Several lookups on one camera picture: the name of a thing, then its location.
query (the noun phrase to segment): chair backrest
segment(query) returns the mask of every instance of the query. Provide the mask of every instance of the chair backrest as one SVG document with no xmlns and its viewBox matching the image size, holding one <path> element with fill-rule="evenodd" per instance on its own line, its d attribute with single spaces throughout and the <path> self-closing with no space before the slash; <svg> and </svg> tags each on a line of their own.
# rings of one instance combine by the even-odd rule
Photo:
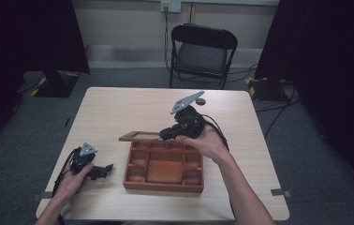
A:
<svg viewBox="0 0 354 225">
<path fill-rule="evenodd" d="M 235 50 L 238 46 L 238 39 L 230 31 L 192 23 L 175 26 L 171 31 L 171 39 L 173 44 L 176 40 L 227 50 Z"/>
</svg>

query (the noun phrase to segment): wooden tray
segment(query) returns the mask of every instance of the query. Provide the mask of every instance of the wooden tray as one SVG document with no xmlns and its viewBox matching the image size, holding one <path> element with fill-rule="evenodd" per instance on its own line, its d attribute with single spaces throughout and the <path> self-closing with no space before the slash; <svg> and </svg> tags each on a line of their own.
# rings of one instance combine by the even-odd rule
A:
<svg viewBox="0 0 354 225">
<path fill-rule="evenodd" d="M 125 168 L 126 189 L 203 191 L 203 156 L 198 149 L 163 142 L 155 132 L 133 131 L 119 141 L 131 142 Z"/>
</svg>

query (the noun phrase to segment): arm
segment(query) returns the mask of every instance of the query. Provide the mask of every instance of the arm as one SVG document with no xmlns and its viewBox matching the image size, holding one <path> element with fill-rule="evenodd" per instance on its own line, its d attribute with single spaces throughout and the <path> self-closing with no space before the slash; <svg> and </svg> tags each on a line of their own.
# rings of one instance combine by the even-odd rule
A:
<svg viewBox="0 0 354 225">
<path fill-rule="evenodd" d="M 235 158 L 212 127 L 207 125 L 196 139 L 177 136 L 176 141 L 196 147 L 218 165 L 239 225 L 274 224 L 270 213 L 247 183 Z"/>
<path fill-rule="evenodd" d="M 37 222 L 35 223 L 36 225 L 56 224 L 61 210 L 68 203 L 69 199 L 71 199 L 72 196 L 74 196 L 74 194 L 78 191 L 81 183 L 86 177 L 86 174 L 94 167 L 94 164 L 91 163 L 83 167 L 81 172 L 74 175 L 69 168 L 71 160 L 72 158 L 66 165 L 65 174 L 60 186 L 58 187 L 53 198 L 49 201 L 49 204 L 46 206 L 45 210 L 43 210 L 42 214 L 37 219 Z"/>
</svg>

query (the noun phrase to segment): electrical outlet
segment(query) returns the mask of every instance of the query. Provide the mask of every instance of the electrical outlet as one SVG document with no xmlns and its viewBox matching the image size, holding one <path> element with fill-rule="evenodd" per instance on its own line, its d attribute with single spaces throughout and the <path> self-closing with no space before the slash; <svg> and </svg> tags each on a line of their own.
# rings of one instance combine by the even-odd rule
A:
<svg viewBox="0 0 354 225">
<path fill-rule="evenodd" d="M 170 1 L 160 1 L 160 11 L 165 11 L 165 8 L 168 12 L 171 12 L 171 3 Z"/>
<path fill-rule="evenodd" d="M 170 11 L 171 12 L 181 12 L 181 2 L 180 1 L 171 1 Z"/>
</svg>

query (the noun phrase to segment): person's right hand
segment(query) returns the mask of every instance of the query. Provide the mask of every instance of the person's right hand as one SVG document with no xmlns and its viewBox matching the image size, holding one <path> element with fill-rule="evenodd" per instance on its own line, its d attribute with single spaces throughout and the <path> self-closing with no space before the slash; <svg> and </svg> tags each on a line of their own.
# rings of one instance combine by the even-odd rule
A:
<svg viewBox="0 0 354 225">
<path fill-rule="evenodd" d="M 217 131 L 209 125 L 205 126 L 203 132 L 196 139 L 179 135 L 175 140 L 197 148 L 205 157 L 211 158 L 217 164 L 226 154 L 229 154 Z"/>
</svg>

